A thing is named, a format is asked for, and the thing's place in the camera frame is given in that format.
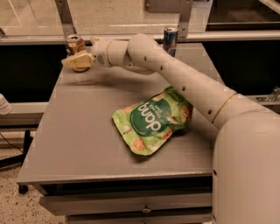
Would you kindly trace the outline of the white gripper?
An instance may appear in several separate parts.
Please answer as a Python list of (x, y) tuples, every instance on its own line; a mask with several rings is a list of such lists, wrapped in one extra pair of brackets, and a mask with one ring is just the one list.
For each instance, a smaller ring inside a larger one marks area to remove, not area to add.
[(106, 38), (91, 38), (91, 54), (86, 50), (77, 52), (61, 61), (62, 65), (72, 69), (90, 68), (94, 62), (100, 67), (111, 67), (108, 48), (111, 40)]

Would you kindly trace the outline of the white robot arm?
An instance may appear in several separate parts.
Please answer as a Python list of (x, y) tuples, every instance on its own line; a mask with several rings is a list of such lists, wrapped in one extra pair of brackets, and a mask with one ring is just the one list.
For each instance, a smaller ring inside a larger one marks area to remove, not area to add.
[(65, 67), (122, 67), (162, 75), (219, 131), (213, 224), (280, 224), (280, 115), (175, 59), (145, 34), (97, 39)]

